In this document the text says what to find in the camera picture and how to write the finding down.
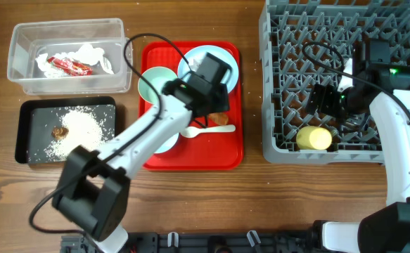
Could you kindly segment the orange carrot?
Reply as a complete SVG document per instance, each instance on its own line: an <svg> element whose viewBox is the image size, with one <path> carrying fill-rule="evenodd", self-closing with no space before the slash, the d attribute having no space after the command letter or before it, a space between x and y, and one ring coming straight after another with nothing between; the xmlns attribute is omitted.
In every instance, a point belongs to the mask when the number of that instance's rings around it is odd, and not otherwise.
<svg viewBox="0 0 410 253"><path fill-rule="evenodd" d="M219 126L224 126L229 123L229 116L224 112L211 113L208 117Z"/></svg>

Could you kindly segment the yellow plastic cup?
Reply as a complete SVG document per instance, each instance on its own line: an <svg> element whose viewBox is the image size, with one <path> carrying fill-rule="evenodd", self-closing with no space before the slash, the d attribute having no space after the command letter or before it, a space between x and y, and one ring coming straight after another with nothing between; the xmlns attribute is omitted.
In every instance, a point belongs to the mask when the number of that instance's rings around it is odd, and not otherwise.
<svg viewBox="0 0 410 253"><path fill-rule="evenodd" d="M305 126L296 136L298 148L301 150L325 150L332 143L329 130L319 126Z"/></svg>

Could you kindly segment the light blue plate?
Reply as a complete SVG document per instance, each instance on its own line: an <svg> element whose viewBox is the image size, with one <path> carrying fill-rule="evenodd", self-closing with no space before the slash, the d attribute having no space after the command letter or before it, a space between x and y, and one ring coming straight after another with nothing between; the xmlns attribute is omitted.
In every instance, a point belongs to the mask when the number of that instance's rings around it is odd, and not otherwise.
<svg viewBox="0 0 410 253"><path fill-rule="evenodd" d="M218 46L204 45L192 48L190 51L188 51L184 55L188 63L186 63L184 59L181 59L179 62L177 68L178 77L187 81L190 76L186 76L186 74L190 70L196 71L198 69L206 53L211 53L212 55L218 57L220 60L223 60L225 63L231 66L231 71L227 71L222 80L222 83L225 83L227 85L228 93L231 93L238 83L238 64L236 62L236 59L227 50Z"/></svg>

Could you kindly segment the light blue bowl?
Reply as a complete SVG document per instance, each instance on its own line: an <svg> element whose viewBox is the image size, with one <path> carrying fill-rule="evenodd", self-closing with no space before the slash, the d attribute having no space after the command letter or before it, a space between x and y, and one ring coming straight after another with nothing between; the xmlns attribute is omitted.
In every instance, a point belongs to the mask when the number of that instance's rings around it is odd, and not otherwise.
<svg viewBox="0 0 410 253"><path fill-rule="evenodd" d="M155 154L165 153L175 146L179 138L179 134L175 134L166 140L156 151Z"/></svg>

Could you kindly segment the mint green bowl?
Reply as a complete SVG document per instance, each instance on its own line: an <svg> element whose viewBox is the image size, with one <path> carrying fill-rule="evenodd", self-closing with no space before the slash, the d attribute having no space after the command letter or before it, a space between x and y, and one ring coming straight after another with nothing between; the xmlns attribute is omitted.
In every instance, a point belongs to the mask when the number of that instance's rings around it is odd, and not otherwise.
<svg viewBox="0 0 410 253"><path fill-rule="evenodd" d="M167 67L152 67L147 69L142 76L148 80L158 94L162 94L162 88L166 82L177 78L177 74ZM138 81L138 92L140 97L147 103L158 103L158 97L154 90L142 79Z"/></svg>

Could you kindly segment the white rice pile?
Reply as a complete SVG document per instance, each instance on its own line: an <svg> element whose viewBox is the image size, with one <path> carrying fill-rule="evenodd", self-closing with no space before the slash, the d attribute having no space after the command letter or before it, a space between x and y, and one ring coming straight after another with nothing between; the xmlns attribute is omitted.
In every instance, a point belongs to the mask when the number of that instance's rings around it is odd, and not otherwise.
<svg viewBox="0 0 410 253"><path fill-rule="evenodd" d="M114 138L115 120L116 106L112 104L37 108L31 112L27 162L63 162L79 145L95 150ZM51 135L56 126L69 130L59 141Z"/></svg>

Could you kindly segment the white tissue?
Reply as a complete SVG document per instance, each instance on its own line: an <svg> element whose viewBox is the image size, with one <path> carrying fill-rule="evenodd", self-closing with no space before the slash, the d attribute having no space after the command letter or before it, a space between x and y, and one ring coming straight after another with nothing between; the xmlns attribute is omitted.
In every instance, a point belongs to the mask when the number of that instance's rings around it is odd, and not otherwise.
<svg viewBox="0 0 410 253"><path fill-rule="evenodd" d="M37 67L46 78L73 77L48 63L47 60L50 57L69 58L72 61L86 65L93 70L92 75L115 73L111 62L105 56L105 51L99 47L94 48L91 44L83 44L77 51L61 52L51 55L42 53L35 58Z"/></svg>

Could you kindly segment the red snack wrapper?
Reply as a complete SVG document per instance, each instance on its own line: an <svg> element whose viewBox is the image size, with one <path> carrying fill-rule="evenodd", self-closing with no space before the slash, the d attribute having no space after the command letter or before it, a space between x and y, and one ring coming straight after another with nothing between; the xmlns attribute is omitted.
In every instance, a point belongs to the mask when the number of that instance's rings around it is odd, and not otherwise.
<svg viewBox="0 0 410 253"><path fill-rule="evenodd" d="M93 73L93 70L90 67L72 61L69 58L50 57L47 62L73 77L88 76Z"/></svg>

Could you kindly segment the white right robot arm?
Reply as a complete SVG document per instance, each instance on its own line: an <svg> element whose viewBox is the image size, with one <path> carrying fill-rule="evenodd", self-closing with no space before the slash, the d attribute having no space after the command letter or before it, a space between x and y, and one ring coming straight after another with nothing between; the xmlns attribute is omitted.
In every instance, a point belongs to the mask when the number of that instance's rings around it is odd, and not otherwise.
<svg viewBox="0 0 410 253"><path fill-rule="evenodd" d="M307 112L347 119L367 112L382 145L387 205L359 223L323 221L314 247L334 252L410 252L410 67L379 62L354 67L339 91L317 84Z"/></svg>

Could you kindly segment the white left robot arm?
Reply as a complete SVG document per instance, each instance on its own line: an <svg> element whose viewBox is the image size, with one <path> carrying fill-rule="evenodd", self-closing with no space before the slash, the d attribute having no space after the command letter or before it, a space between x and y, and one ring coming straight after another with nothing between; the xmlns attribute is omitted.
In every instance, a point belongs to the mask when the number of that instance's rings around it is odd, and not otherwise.
<svg viewBox="0 0 410 253"><path fill-rule="evenodd" d="M153 153L196 117L229 109L226 85L168 81L159 102L119 136L93 152L79 146L65 161L52 205L101 252L119 252L129 234L121 221L132 179Z"/></svg>

